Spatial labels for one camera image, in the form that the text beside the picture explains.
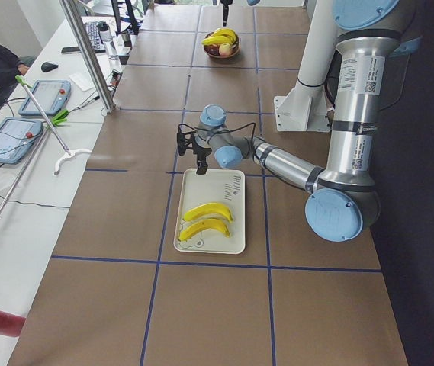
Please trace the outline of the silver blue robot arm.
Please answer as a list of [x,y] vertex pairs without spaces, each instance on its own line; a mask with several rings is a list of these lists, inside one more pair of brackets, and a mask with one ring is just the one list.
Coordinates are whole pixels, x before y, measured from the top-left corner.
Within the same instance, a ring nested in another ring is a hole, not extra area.
[[325,167],[319,167],[259,137],[234,137],[222,107],[201,112],[191,132],[178,132],[178,152],[192,150],[197,171],[213,156],[225,169],[252,159],[281,180],[306,191],[305,217],[323,239],[357,237],[380,213],[369,175],[389,56],[414,52],[421,40],[422,1],[318,1],[296,85],[274,99],[279,131],[330,133]]
[[[227,21],[229,17],[230,6],[233,4],[233,0],[220,0],[219,3],[222,4],[222,25],[227,26]],[[254,6],[260,3],[260,0],[246,0],[247,5]]]

